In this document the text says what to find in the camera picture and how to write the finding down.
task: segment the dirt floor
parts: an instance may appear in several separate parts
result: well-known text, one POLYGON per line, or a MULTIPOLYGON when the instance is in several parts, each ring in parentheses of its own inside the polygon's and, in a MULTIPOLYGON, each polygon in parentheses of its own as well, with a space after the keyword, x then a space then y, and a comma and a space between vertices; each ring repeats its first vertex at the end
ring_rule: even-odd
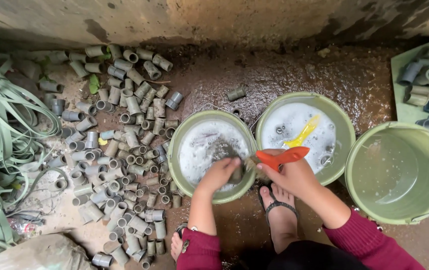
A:
MULTIPOLYGON (((201 108, 210 109, 210 105, 206 104, 213 104, 228 111, 237 107, 242 109, 243 117, 251 126, 277 96, 308 91, 325 95, 340 105, 351 118, 357 136, 380 123, 396 120, 390 58, 402 50, 355 46, 330 46, 328 49, 316 52, 315 46, 309 43, 300 44, 289 52, 237 52, 215 46, 172 49, 166 54, 171 56, 174 68, 168 74, 164 73, 160 81, 170 81, 166 85, 181 92, 185 98, 177 111, 167 109, 167 119, 184 120, 201 108), (247 84, 247 96, 229 102, 226 92, 243 83, 247 84)), ((96 99, 96 96, 88 95, 86 81, 77 78, 68 66, 55 70, 50 78, 66 86, 61 96, 70 103, 69 108, 73 108, 79 100, 96 99)), ((118 115, 118 112, 114 115, 97 114, 99 125, 95 129, 98 132, 117 129, 118 115)), ((153 144, 160 142, 161 139, 158 139, 153 144)), ((56 150, 66 149, 57 139, 47 144, 56 150)), ((48 183, 54 178, 55 175, 48 176, 44 182, 48 183)), ((338 181, 328 187, 348 205, 354 206, 346 189, 338 181)), ((39 230, 43 234, 67 231, 85 247, 89 255, 102 251, 103 244, 108 240, 107 230, 101 222, 83 226, 76 208, 71 205, 72 199, 72 189, 55 198, 50 198, 47 191, 35 193, 34 198, 28 200, 29 205, 50 212, 46 225, 39 228, 38 233, 39 230)), ((190 199, 184 197, 181 208, 166 211, 169 236, 180 222, 187 220, 189 205, 190 199)), ((300 238, 329 243, 326 235, 319 232, 321 220, 316 213, 301 201, 297 201, 296 207, 300 212, 300 238)), ((249 269, 258 269, 263 265, 262 261, 269 260, 273 250, 256 185, 240 199, 213 208, 225 269, 234 269, 240 260, 250 266, 249 269)), ((399 245, 429 269, 429 218, 419 225, 381 226, 384 233, 394 237, 399 245)), ((167 237, 166 246, 170 244, 170 237, 167 237)), ((111 269, 121 267, 115 263, 111 269)), ((141 268, 130 261, 126 269, 141 268)), ((175 262, 167 253, 159 256, 151 269, 175 269, 175 262)))

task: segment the concrete wall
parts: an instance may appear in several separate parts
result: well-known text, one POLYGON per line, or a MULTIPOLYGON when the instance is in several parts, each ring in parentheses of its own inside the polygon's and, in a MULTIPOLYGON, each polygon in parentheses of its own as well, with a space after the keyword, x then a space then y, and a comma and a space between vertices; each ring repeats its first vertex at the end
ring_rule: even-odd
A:
POLYGON ((0 38, 44 47, 214 40, 275 47, 429 36, 429 0, 0 0, 0 38))

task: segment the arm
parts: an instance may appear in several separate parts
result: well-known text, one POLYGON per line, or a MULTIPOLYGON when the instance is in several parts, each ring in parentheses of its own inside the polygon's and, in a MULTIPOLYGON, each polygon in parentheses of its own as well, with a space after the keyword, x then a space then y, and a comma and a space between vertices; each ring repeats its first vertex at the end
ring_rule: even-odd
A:
MULTIPOLYGON (((279 150, 266 150, 277 155, 279 150)), ((258 164, 272 181, 310 206, 323 220, 326 234, 340 249, 356 256, 373 270, 424 269, 394 239, 385 236, 376 224, 343 203, 329 189, 321 186, 311 167, 302 159, 287 163, 278 173, 258 164)))
POLYGON ((229 177, 240 164, 239 158, 225 158, 214 163, 194 190, 187 229, 183 231, 183 243, 188 240, 189 245, 186 252, 178 257, 176 263, 178 270, 221 270, 223 268, 219 259, 221 249, 219 238, 216 236, 211 201, 216 190, 228 182, 229 177))

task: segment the hand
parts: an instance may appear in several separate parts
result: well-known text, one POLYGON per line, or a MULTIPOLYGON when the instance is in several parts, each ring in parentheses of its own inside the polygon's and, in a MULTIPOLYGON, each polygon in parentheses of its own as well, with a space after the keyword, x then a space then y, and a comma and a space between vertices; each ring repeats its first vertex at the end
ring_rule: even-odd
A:
MULTIPOLYGON (((284 150, 266 149, 263 152, 276 156, 283 153, 284 150)), ((306 159, 284 164, 281 173, 263 163, 259 163, 257 167, 273 182, 298 198, 322 187, 318 179, 314 176, 313 170, 306 159)))
POLYGON ((229 177, 237 167, 241 165, 239 157, 225 158, 219 160, 208 169, 206 174, 199 182, 196 190, 202 190, 204 192, 211 193, 211 195, 218 189, 220 189, 229 180, 229 177))

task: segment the woman's right hand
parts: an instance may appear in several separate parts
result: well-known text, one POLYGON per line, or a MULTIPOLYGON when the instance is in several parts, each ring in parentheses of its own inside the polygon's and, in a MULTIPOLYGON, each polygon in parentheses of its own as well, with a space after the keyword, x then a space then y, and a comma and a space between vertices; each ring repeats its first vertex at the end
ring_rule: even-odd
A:
MULTIPOLYGON (((263 150, 264 153, 273 156, 279 155, 283 151, 283 149, 263 150)), ((284 164, 281 173, 263 163, 259 163, 257 167, 273 182, 298 198, 322 187, 306 159, 284 164)))

